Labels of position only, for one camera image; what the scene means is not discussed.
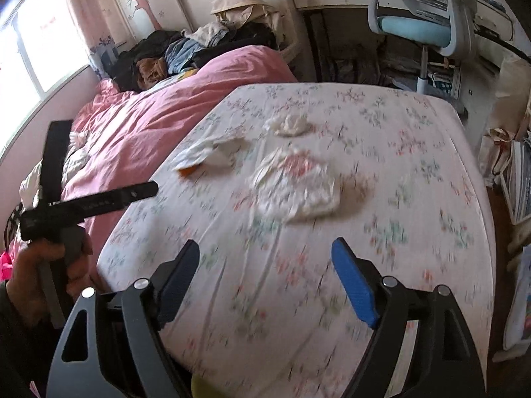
black sleeve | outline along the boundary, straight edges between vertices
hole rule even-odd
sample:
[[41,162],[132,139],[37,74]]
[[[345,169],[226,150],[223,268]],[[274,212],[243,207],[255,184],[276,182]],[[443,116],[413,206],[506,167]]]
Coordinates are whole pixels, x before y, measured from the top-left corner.
[[20,381],[27,389],[30,381],[34,381],[44,396],[60,332],[55,331],[48,321],[27,329],[7,296],[6,283],[0,283],[0,360],[6,359],[1,365],[7,364],[6,369],[16,373],[18,379],[12,379],[13,382]]

pink wall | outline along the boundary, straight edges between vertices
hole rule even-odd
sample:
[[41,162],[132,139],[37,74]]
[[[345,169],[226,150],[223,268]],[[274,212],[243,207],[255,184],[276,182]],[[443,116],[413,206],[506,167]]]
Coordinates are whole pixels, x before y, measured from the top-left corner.
[[42,158],[48,124],[52,120],[74,118],[93,99],[98,78],[90,67],[64,83],[41,105],[0,156],[0,229],[20,202],[19,187]]

pile of clothes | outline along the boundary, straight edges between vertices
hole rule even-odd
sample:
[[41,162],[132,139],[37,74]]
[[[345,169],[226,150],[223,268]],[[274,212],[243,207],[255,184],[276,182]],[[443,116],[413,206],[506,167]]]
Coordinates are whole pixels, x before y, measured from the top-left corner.
[[154,31],[108,70],[120,91],[145,91],[168,76],[184,77],[225,52],[249,45],[278,50],[281,14],[262,0],[216,0],[213,21],[195,33]]

brown cloth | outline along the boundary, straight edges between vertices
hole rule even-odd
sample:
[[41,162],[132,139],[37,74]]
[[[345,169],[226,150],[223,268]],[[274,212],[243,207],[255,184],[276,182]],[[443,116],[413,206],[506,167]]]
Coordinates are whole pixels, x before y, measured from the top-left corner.
[[168,77],[168,66],[164,57],[144,58],[136,63],[138,68],[137,83],[141,90],[149,90],[157,82]]

blue chair seat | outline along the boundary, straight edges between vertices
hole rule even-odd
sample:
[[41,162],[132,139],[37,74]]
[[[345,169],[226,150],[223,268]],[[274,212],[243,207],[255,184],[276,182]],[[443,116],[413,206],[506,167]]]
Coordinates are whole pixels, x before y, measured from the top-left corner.
[[446,47],[452,36],[450,27],[415,18],[380,16],[380,28],[388,34],[408,38],[424,45]]

